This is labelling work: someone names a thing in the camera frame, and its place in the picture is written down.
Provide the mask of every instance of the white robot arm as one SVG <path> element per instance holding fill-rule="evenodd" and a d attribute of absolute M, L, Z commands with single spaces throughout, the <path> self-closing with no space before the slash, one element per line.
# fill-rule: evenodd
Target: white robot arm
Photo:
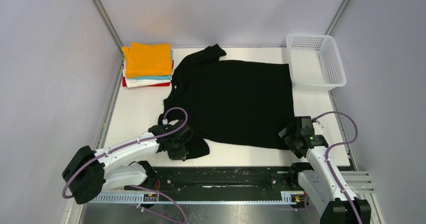
<path fill-rule="evenodd" d="M 322 135 L 315 135 L 312 122 L 309 116 L 295 117 L 279 133 L 298 158 L 308 160 L 291 165 L 288 183 L 308 194 L 321 215 L 321 224 L 370 223 L 370 204 L 350 189 L 329 156 L 327 141 Z"/>
<path fill-rule="evenodd" d="M 112 147 L 94 151 L 89 146 L 80 148 L 62 173 L 65 182 L 69 183 L 71 197 L 77 204 L 83 204 L 104 190 L 127 185 L 144 186 L 153 181 L 149 179 L 153 169 L 148 162 L 134 160 L 162 151 L 167 151 L 171 160 L 185 160 L 188 154 L 185 143 L 192 137 L 192 130 L 183 124 L 185 122 L 179 120 L 153 126 L 136 138 Z"/>

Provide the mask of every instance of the light gray wall panel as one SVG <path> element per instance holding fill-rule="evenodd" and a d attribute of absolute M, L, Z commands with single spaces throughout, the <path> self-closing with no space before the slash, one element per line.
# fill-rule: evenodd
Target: light gray wall panel
<path fill-rule="evenodd" d="M 425 6 L 352 0 L 334 34 L 348 80 L 337 100 L 358 124 L 355 156 L 389 224 L 426 219 Z"/>
<path fill-rule="evenodd" d="M 102 0 L 125 45 L 285 46 L 291 32 L 324 33 L 342 0 Z"/>
<path fill-rule="evenodd" d="M 96 141 L 119 50 L 91 0 L 0 0 L 0 56 L 0 223 L 61 223 L 61 173 Z"/>

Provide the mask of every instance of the laundry basket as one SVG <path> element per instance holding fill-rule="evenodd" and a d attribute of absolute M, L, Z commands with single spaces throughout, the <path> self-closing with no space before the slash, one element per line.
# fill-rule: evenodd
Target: laundry basket
<path fill-rule="evenodd" d="M 288 34 L 287 57 L 293 89 L 329 91 L 346 84 L 339 50 L 331 36 Z"/>

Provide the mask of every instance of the stack of folded towels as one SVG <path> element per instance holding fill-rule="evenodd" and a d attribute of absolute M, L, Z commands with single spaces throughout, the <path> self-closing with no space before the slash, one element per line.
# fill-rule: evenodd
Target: stack of folded towels
<path fill-rule="evenodd" d="M 169 86 L 173 68 L 170 44 L 145 45 L 132 42 L 124 53 L 123 86 Z"/>

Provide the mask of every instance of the white table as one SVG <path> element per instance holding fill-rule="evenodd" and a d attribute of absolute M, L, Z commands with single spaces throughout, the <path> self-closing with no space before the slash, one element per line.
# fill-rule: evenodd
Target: white table
<path fill-rule="evenodd" d="M 244 60 L 274 64 L 287 63 L 285 48 L 223 48 L 227 55 L 221 60 Z M 200 51 L 201 48 L 173 49 L 175 67 L 187 55 Z M 163 100 L 169 96 L 170 87 L 120 87 L 113 112 L 105 147 L 110 147 L 132 139 L 153 125 L 163 113 Z M 326 111 L 332 111 L 332 103 L 327 92 L 293 91 L 295 116 L 316 117 Z M 334 115 L 321 118 L 324 128 L 314 124 L 315 133 L 322 134 L 331 145 L 342 141 L 338 123 Z M 210 154 L 187 161 L 171 161 L 167 153 L 162 152 L 146 156 L 152 166 L 290 166 L 297 159 L 289 150 L 275 150 L 250 146 L 230 145 L 206 140 Z M 334 162 L 339 166 L 349 166 L 349 159 L 344 146 L 331 151 Z"/>

